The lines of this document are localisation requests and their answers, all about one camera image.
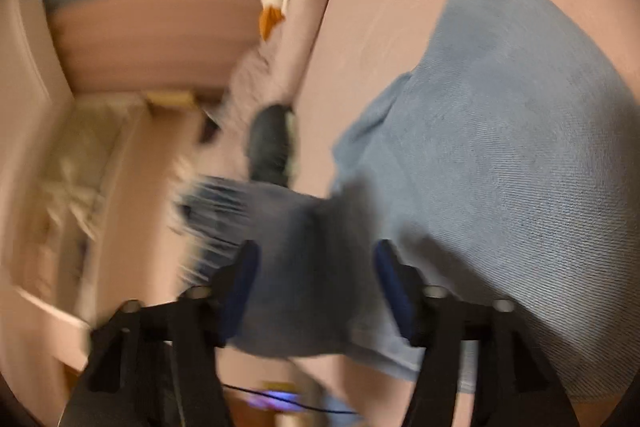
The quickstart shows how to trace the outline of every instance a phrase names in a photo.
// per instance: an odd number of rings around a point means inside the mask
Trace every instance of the metal screw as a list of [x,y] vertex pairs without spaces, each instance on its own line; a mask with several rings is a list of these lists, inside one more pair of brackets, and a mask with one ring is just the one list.
[[444,299],[449,291],[444,286],[425,286],[424,295],[432,299]]
[[211,295],[209,286],[194,286],[187,290],[187,296],[190,299],[205,299]]
[[494,309],[500,313],[511,313],[516,309],[516,305],[513,301],[507,299],[499,299],[494,301]]
[[142,308],[142,303],[135,299],[131,299],[122,305],[122,311],[125,313],[135,313],[140,311],[140,308]]

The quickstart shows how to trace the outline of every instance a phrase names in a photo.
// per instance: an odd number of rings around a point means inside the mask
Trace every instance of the blue padding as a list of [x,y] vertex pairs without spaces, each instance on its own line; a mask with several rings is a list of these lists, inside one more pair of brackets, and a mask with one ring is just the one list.
[[260,247],[254,241],[246,241],[242,245],[235,267],[237,272],[233,287],[222,302],[218,339],[226,343],[238,332],[249,293],[254,285],[260,267]]
[[399,273],[394,266],[397,264],[394,258],[395,254],[390,243],[386,240],[379,241],[374,248],[374,265],[378,281],[400,334],[409,340],[414,334],[415,308],[404,291]]

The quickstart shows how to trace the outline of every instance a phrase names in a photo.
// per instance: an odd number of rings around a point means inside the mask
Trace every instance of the bed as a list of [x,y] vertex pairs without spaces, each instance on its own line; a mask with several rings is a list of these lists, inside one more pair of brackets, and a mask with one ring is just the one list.
[[[332,145],[373,97],[416,64],[444,1],[291,0],[283,49],[273,66],[278,83],[286,78],[289,90],[272,98],[293,100],[298,117],[300,172],[294,190],[327,195],[334,175]],[[639,96],[640,0],[552,1],[593,38]],[[293,30],[301,20],[303,30]],[[412,384],[339,356],[298,363],[372,425],[400,424]],[[459,425],[471,402],[461,395]],[[584,414],[600,424],[597,413]]]

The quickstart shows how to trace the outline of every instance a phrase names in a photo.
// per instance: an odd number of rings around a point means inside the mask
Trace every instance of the black clamp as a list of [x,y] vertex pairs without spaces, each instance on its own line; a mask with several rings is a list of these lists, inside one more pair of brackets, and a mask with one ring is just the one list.
[[402,427],[450,427],[461,342],[468,340],[479,341],[472,427],[578,427],[558,375],[513,301],[470,304],[426,285],[417,269],[398,261],[389,241],[376,245],[374,262],[401,335],[426,348]]
[[174,302],[148,308],[125,302],[92,332],[87,366],[60,426],[165,425],[162,395],[170,375],[168,387],[181,425],[232,427],[216,374],[215,347],[225,346],[240,325],[259,252],[254,242],[245,242],[235,263],[218,270],[210,286],[190,288]]

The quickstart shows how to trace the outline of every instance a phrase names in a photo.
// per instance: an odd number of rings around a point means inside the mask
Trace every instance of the black cable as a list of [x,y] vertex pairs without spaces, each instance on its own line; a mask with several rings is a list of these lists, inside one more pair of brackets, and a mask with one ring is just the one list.
[[279,398],[277,396],[272,396],[269,393],[263,393],[262,391],[254,391],[253,389],[246,389],[244,387],[238,387],[236,385],[229,385],[228,383],[223,383],[222,387],[226,387],[227,389],[233,389],[235,391],[241,391],[242,393],[257,394],[258,396],[265,396],[267,398],[271,398],[272,400],[277,400],[277,401],[280,401],[280,402],[290,403],[292,405],[300,407],[301,409],[306,409],[308,411],[325,412],[327,414],[358,414],[358,413],[353,412],[353,411],[334,411],[334,410],[331,410],[331,409],[322,409],[321,407],[313,407],[311,405],[304,405],[303,403],[296,402],[295,400],[287,400],[286,398]]

